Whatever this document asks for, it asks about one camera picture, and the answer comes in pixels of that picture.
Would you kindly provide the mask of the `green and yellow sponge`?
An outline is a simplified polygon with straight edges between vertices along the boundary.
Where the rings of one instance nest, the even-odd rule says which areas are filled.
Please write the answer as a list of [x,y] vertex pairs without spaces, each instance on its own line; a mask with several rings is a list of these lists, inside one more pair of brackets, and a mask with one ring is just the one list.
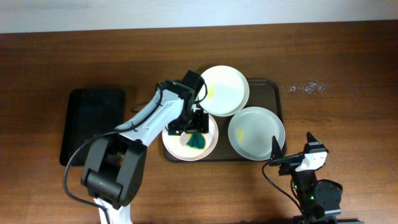
[[206,140],[202,133],[195,133],[189,137],[186,145],[194,149],[204,149],[206,146]]

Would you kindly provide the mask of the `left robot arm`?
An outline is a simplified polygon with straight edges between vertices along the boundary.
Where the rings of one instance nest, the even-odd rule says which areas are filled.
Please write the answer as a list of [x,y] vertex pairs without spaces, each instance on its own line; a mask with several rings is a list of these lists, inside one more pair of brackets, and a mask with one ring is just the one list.
[[96,202],[102,223],[126,222],[127,208],[143,179],[147,148],[163,129],[171,136],[207,133],[209,116],[196,108],[201,75],[158,83],[153,99],[114,131],[90,139],[81,184]]

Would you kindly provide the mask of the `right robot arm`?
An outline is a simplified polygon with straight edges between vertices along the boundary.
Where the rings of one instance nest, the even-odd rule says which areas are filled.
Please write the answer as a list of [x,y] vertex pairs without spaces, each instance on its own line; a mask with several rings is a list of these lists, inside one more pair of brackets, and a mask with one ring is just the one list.
[[283,156],[275,137],[272,138],[270,161],[265,166],[277,166],[279,175],[291,176],[292,195],[271,185],[288,196],[300,211],[294,216],[293,223],[336,223],[341,213],[340,202],[343,193],[341,184],[328,179],[318,179],[315,172],[325,165],[329,150],[311,133],[307,133],[307,143],[302,152]]

